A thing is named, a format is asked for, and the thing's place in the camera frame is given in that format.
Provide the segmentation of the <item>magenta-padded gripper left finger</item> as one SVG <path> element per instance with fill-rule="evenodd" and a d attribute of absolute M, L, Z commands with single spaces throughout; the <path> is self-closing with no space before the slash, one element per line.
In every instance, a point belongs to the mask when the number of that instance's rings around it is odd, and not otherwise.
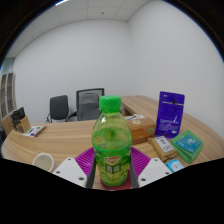
<path fill-rule="evenodd" d="M 75 158 L 67 157 L 54 171 L 56 176 L 91 189 L 95 179 L 96 161 L 91 147 Z"/>

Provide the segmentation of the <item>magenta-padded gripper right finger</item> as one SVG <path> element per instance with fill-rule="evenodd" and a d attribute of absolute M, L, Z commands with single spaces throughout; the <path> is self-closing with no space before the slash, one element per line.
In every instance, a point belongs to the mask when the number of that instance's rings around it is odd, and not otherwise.
<path fill-rule="evenodd" d="M 131 148 L 130 177 L 133 188 L 143 187 L 171 174 L 159 158 L 150 158 L 140 150 Z"/>

